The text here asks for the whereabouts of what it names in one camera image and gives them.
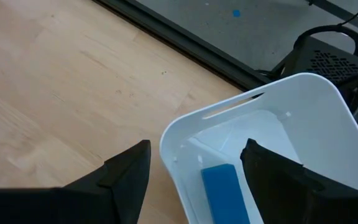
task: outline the blue block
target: blue block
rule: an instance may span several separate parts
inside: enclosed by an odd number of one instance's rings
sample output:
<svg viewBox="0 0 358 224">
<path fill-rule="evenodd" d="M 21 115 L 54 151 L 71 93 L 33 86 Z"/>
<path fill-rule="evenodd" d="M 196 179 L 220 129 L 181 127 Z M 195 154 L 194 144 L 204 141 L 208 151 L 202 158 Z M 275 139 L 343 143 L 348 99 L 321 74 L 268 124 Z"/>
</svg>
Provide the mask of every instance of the blue block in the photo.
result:
<svg viewBox="0 0 358 224">
<path fill-rule="evenodd" d="M 240 10 L 233 10 L 234 17 L 240 17 Z"/>
<path fill-rule="evenodd" d="M 223 164 L 201 170 L 215 224 L 249 224 L 239 179 L 233 165 Z"/>
</svg>

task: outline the basket handle slot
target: basket handle slot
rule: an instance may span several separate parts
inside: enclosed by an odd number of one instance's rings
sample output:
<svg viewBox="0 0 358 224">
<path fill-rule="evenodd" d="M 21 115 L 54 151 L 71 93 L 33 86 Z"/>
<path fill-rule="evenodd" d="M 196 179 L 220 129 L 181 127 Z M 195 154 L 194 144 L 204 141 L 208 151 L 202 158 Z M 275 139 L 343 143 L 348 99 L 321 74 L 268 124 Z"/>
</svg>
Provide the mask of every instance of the basket handle slot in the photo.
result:
<svg viewBox="0 0 358 224">
<path fill-rule="evenodd" d="M 226 100 L 221 105 L 213 105 L 213 107 L 210 108 L 211 110 L 208 110 L 208 112 L 203 115 L 203 119 L 212 118 L 213 116 L 224 113 L 237 106 L 243 105 L 245 103 L 250 103 L 251 101 L 257 100 L 258 97 L 262 96 L 263 94 L 264 93 L 255 93 L 252 96 L 239 95 L 239 96 L 235 96 L 234 98 L 230 98 Z"/>
</svg>

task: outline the blue dot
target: blue dot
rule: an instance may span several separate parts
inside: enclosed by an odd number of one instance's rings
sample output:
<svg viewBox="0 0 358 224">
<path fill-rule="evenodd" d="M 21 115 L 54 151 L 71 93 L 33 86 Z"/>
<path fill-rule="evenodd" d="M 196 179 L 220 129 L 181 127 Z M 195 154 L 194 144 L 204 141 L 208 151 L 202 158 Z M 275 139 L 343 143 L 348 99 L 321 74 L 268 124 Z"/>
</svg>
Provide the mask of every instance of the blue dot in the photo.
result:
<svg viewBox="0 0 358 224">
<path fill-rule="evenodd" d="M 233 10 L 234 17 L 240 17 L 240 10 Z"/>
</svg>

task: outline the black device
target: black device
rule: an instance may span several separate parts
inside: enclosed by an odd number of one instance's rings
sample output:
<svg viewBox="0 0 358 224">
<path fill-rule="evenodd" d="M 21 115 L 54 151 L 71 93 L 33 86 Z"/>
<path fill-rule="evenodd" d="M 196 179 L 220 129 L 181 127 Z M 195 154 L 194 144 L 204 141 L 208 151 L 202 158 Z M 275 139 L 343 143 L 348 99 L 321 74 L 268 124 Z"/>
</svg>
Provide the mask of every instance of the black device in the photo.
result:
<svg viewBox="0 0 358 224">
<path fill-rule="evenodd" d="M 315 73 L 333 82 L 341 91 L 348 106 L 350 101 L 353 102 L 353 106 L 349 108 L 358 124 L 358 114 L 355 114 L 358 109 L 357 56 L 313 37 L 307 37 L 271 71 L 271 77 L 280 79 L 300 72 Z M 348 94 L 346 88 L 349 87 L 352 87 L 351 91 L 357 90 L 353 95 L 355 98 L 352 94 Z"/>
<path fill-rule="evenodd" d="M 50 189 L 0 189 L 0 223 L 135 224 L 149 182 L 150 141 L 102 167 Z"/>
<path fill-rule="evenodd" d="M 264 223 L 358 223 L 358 190 L 308 170 L 253 139 L 248 139 L 241 161 Z"/>
</svg>

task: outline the wooden floor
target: wooden floor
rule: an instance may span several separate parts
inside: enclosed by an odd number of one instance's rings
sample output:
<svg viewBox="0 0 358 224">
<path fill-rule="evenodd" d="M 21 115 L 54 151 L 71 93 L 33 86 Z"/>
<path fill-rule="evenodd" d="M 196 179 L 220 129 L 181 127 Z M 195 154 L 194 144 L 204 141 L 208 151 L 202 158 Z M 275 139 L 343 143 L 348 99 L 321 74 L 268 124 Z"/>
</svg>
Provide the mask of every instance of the wooden floor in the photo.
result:
<svg viewBox="0 0 358 224">
<path fill-rule="evenodd" d="M 0 0 L 0 187 L 62 186 L 149 139 L 139 223 L 186 223 L 161 134 L 238 93 L 91 0 Z"/>
</svg>

